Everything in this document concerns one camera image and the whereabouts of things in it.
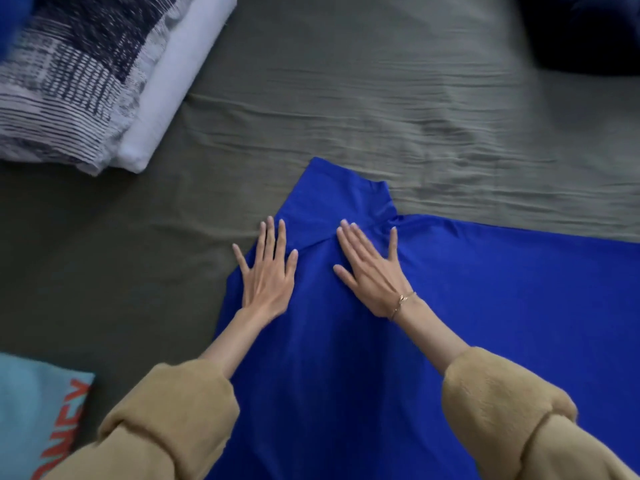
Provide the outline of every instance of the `black and white blanket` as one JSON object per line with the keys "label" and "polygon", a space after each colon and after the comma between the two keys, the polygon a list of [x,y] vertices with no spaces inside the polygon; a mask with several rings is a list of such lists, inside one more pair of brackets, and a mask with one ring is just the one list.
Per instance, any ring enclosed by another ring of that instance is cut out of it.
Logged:
{"label": "black and white blanket", "polygon": [[191,0],[37,0],[0,64],[0,158],[96,175]]}

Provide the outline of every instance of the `person's left hand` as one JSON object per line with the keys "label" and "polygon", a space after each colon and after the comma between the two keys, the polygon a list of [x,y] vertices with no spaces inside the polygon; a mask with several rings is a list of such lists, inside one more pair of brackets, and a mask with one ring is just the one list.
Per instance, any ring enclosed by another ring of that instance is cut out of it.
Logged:
{"label": "person's left hand", "polygon": [[293,293],[294,275],[298,265],[298,251],[293,250],[285,265],[284,254],[287,243],[287,229],[284,221],[278,223],[278,242],[275,240],[273,217],[267,224],[260,223],[260,236],[255,250],[255,261],[250,269],[234,244],[234,254],[240,265],[244,282],[243,308],[251,315],[260,317],[266,326],[277,316],[287,311]]}

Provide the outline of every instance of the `beige sweatshirt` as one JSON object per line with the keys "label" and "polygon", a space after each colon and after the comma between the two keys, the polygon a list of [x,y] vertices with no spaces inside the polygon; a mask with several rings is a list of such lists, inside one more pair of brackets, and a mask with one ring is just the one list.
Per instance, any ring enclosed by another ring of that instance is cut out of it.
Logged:
{"label": "beige sweatshirt", "polygon": [[[484,349],[449,366],[442,407],[484,480],[638,480],[575,424],[564,391]],[[201,480],[238,414],[231,384],[210,362],[157,365],[107,415],[98,441],[46,479]]]}

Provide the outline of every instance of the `blue object in corner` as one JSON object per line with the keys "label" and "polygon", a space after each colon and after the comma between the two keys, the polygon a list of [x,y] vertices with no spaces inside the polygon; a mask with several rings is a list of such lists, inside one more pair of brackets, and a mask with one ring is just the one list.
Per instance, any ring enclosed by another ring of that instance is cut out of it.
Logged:
{"label": "blue object in corner", "polygon": [[640,73],[640,0],[518,0],[541,65],[597,75]]}
{"label": "blue object in corner", "polygon": [[33,0],[0,0],[0,63],[9,53],[16,33],[27,21]]}
{"label": "blue object in corner", "polygon": [[[386,183],[321,159],[279,217],[300,251],[296,286],[232,379],[240,417],[211,480],[479,478],[442,413],[442,378],[334,275],[348,266],[341,219],[383,255],[396,226],[403,270],[438,316],[564,388],[581,427],[640,471],[640,244],[400,216]],[[242,295],[236,269],[218,332]]]}

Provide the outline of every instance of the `sleeve cuff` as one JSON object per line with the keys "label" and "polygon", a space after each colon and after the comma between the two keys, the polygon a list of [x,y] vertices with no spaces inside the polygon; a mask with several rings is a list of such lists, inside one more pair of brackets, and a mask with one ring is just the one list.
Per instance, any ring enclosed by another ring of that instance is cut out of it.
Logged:
{"label": "sleeve cuff", "polygon": [[485,480],[513,480],[525,445],[549,414],[576,420],[562,389],[505,358],[470,348],[449,366],[442,409]]}
{"label": "sleeve cuff", "polygon": [[124,424],[162,446],[181,480],[199,480],[220,457],[238,414],[231,383],[211,362],[160,364],[107,415],[98,436]]}

